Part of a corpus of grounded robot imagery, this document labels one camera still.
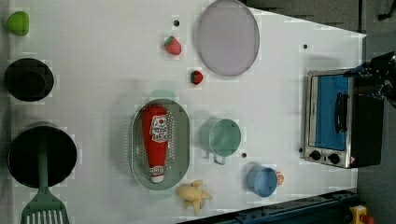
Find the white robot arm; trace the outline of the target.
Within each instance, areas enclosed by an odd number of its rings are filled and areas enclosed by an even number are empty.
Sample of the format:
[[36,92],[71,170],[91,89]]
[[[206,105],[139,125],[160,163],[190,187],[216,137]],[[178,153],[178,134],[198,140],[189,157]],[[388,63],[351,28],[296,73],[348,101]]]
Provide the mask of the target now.
[[344,77],[352,77],[355,81],[353,91],[358,95],[386,99],[392,106],[396,106],[395,87],[395,52],[374,57],[344,73]]

